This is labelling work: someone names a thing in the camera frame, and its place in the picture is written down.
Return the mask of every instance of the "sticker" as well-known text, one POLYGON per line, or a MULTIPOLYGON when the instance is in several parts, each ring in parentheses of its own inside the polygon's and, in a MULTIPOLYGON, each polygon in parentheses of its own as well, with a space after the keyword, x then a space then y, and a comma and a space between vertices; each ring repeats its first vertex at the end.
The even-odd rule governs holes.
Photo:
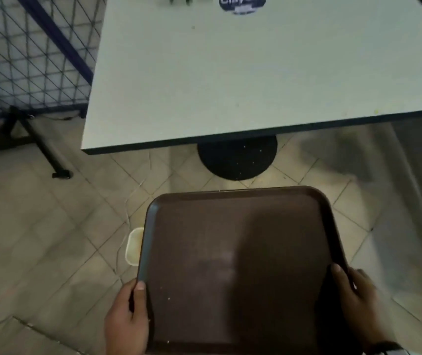
POLYGON ((219 0, 221 9, 234 15, 253 14, 265 5, 267 0, 219 0))

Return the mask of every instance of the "white table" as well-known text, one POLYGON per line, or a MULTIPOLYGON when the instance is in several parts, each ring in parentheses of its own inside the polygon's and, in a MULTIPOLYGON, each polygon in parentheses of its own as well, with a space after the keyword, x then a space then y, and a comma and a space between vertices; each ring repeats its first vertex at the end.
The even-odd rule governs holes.
POLYGON ((108 0, 82 149, 422 116, 418 0, 108 0))

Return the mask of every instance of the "wire mesh fence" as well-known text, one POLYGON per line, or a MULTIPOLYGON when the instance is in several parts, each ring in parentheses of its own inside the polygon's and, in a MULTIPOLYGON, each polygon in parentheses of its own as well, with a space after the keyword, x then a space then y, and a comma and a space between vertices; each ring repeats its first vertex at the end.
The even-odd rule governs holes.
MULTIPOLYGON (((93 71, 106 0, 38 0, 93 71)), ((17 0, 0 0, 0 112, 88 102, 91 87, 17 0)))

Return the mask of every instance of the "plastic tray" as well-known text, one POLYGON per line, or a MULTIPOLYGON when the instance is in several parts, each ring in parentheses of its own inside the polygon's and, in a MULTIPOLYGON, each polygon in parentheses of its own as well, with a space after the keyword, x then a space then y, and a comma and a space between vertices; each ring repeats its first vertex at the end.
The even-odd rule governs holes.
POLYGON ((162 195, 138 269, 147 353, 320 354, 318 323, 341 322, 334 290, 329 322, 315 310, 332 262, 347 271, 331 205, 314 188, 162 195))

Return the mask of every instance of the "black round table base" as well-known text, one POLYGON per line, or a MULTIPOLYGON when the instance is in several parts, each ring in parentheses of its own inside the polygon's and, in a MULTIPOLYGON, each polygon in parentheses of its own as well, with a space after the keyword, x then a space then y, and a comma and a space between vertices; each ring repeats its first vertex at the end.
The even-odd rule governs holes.
POLYGON ((201 161, 216 176, 233 181, 254 178, 272 164, 277 137, 198 144, 201 161))

